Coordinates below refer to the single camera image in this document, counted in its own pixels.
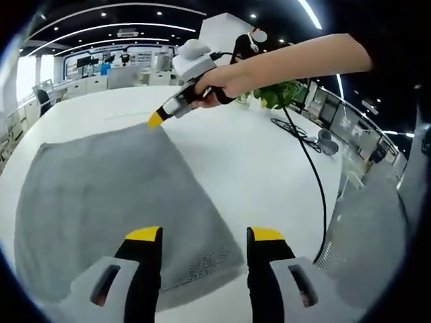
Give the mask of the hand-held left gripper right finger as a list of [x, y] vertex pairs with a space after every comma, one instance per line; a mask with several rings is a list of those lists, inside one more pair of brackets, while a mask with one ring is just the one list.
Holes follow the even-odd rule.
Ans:
[[295, 257], [275, 229], [246, 231], [247, 286], [253, 322], [359, 322], [334, 282], [309, 259]]

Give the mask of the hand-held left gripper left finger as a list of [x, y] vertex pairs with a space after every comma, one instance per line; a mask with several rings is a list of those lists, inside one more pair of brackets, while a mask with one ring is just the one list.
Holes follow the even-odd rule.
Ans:
[[154, 322], [161, 287], [163, 229], [136, 229], [71, 284], [60, 303], [67, 322]]

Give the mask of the person's right hand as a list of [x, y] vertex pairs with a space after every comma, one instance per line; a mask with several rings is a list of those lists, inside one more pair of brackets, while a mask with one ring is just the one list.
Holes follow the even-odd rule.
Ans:
[[253, 74], [240, 64], [224, 65], [208, 71], [195, 84], [195, 93], [202, 95], [207, 88], [220, 87], [226, 96], [235, 98], [255, 88]]

